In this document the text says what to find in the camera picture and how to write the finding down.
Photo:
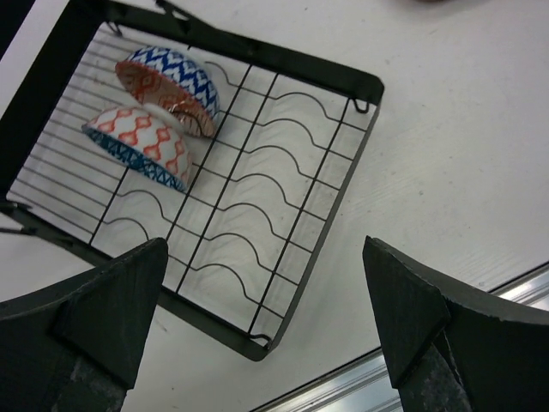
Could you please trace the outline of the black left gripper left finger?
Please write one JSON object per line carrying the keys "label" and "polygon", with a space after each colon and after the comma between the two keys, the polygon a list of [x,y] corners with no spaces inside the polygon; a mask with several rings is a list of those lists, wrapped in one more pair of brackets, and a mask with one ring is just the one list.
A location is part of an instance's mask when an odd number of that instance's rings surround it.
{"label": "black left gripper left finger", "polygon": [[119,411],[136,384],[166,273],[155,238],[1,304],[3,411]]}

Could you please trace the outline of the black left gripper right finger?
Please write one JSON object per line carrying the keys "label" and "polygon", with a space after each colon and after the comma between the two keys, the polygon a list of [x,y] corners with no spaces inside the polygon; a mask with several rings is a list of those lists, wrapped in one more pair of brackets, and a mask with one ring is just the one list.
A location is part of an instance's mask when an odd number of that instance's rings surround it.
{"label": "black left gripper right finger", "polygon": [[546,411],[548,313],[481,291],[367,237],[377,334],[406,411]]}

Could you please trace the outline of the brown panda square plate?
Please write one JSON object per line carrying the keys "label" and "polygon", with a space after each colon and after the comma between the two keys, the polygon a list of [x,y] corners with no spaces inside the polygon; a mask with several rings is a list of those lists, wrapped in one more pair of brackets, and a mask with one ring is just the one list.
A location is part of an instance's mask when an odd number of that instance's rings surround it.
{"label": "brown panda square plate", "polygon": [[404,0],[406,4],[417,4],[417,5],[424,5],[425,7],[435,7],[440,4],[445,4],[451,2],[451,0]]}

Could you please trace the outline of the blue patterned bowl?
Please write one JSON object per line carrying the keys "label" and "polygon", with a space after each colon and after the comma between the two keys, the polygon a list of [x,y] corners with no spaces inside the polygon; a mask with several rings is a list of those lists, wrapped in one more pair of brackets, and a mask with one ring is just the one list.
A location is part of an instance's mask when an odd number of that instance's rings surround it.
{"label": "blue patterned bowl", "polygon": [[188,53],[148,45],[115,64],[122,86],[139,103],[173,115],[192,136],[213,137],[220,96],[210,74]]}

